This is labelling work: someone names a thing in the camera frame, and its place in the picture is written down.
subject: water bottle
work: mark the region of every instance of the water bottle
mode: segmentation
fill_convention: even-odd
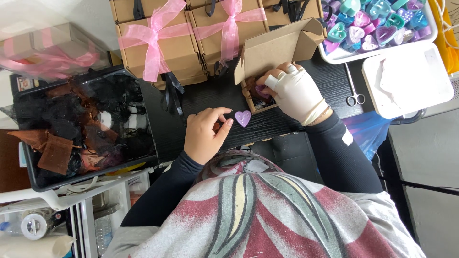
[[[5,232],[9,236],[22,236],[21,222],[2,222],[0,223],[0,231]]]
[[[108,216],[95,220],[95,241],[97,243],[97,254],[101,257],[112,241],[112,223]]]

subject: paper towel roll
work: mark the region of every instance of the paper towel roll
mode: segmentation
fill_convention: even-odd
[[[47,236],[29,240],[23,236],[0,238],[0,258],[62,258],[75,239],[71,236]]]

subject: forearm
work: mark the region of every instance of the forearm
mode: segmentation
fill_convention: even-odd
[[[336,113],[307,126],[306,132],[327,187],[343,192],[382,192],[375,169]]]
[[[204,166],[184,151],[138,199],[121,223],[122,227],[161,226],[190,189]]]

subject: black table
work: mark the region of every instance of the black table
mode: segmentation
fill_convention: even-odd
[[[346,98],[351,95],[344,64],[331,65],[326,63],[317,50],[311,60],[300,61],[316,82],[322,96],[341,118],[355,116],[374,110],[370,95],[362,75],[363,60],[348,63],[356,91],[364,94],[363,105],[350,107]],[[145,100],[151,132],[155,142],[158,161],[160,163],[174,160],[183,150],[186,128],[177,114],[164,112],[161,106],[163,93],[141,80],[142,94]],[[182,108],[185,118],[208,107],[227,107],[236,111],[248,110],[241,85],[234,84],[233,73],[219,79],[185,86],[182,95]],[[226,118],[234,118],[234,112]],[[253,115],[247,127],[234,123],[221,150],[230,149],[259,140],[300,131],[303,126],[296,120],[285,115],[278,107]]]

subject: bracelet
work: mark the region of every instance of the bracelet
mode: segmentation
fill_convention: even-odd
[[[331,106],[327,105],[327,109],[325,109],[325,111],[318,118],[316,118],[312,123],[308,124],[307,126],[313,125],[315,122],[321,119],[330,109],[331,109]]]

